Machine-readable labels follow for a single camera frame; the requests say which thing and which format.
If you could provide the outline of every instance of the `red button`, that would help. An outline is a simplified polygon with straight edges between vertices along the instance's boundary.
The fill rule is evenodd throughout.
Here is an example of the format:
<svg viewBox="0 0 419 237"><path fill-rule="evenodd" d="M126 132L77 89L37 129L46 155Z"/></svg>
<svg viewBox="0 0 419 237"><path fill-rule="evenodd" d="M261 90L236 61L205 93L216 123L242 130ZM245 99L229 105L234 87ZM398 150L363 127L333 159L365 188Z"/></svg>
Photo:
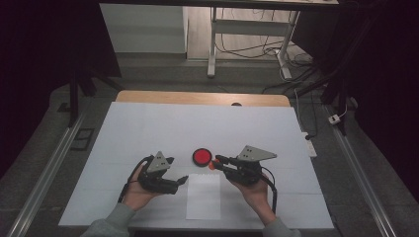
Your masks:
<svg viewBox="0 0 419 237"><path fill-rule="evenodd" d="M200 148L194 152L192 159L197 166L204 167L210 163L212 154L205 148Z"/></svg>

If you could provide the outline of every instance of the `gray sleeve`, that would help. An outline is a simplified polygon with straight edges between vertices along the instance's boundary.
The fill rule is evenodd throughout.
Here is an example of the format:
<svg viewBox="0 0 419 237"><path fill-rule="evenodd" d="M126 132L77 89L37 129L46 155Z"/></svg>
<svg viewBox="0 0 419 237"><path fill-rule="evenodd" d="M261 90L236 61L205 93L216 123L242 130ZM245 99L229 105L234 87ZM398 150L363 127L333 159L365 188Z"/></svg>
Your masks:
<svg viewBox="0 0 419 237"><path fill-rule="evenodd" d="M290 230L280 218L265 226L262 230L263 237L300 237L298 230Z"/></svg>
<svg viewBox="0 0 419 237"><path fill-rule="evenodd" d="M93 221L82 237L128 237L128 224L135 211L125 204L118 203L106 219Z"/></svg>

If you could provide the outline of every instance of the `wall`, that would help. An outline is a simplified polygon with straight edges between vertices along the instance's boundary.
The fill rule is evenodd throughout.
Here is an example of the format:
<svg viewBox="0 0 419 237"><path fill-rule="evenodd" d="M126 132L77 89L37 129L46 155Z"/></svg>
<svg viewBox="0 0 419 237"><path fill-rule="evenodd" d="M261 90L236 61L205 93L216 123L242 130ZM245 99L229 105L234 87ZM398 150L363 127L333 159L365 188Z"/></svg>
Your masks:
<svg viewBox="0 0 419 237"><path fill-rule="evenodd" d="M185 53L186 7L101 4L115 52Z"/></svg>

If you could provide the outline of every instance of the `white table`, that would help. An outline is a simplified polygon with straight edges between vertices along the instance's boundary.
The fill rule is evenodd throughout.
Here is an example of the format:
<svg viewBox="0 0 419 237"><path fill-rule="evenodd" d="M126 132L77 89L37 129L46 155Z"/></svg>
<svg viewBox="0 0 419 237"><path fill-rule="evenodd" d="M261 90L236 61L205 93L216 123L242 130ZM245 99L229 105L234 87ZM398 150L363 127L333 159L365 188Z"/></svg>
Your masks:
<svg viewBox="0 0 419 237"><path fill-rule="evenodd" d="M157 197L139 211L131 227L261 229L257 215L221 172L192 162L198 148L235 157L248 144L278 154L261 164L275 175L277 214L289 228L333 228L304 142L293 108L115 102L59 225L88 226L106 217L138 161L161 150L175 158L166 179L188 174L219 177L219 206L207 207L208 213L219 211L219 219L211 214L207 219L187 219L190 178L175 195Z"/></svg>

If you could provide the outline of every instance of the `white paper sheet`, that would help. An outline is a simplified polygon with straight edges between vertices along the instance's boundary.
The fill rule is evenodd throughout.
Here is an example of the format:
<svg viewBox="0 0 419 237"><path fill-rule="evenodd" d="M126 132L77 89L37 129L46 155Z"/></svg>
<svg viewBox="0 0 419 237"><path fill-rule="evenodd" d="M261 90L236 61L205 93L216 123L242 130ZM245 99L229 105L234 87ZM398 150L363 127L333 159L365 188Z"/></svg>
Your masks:
<svg viewBox="0 0 419 237"><path fill-rule="evenodd" d="M221 219L219 175L189 176L187 219Z"/></svg>

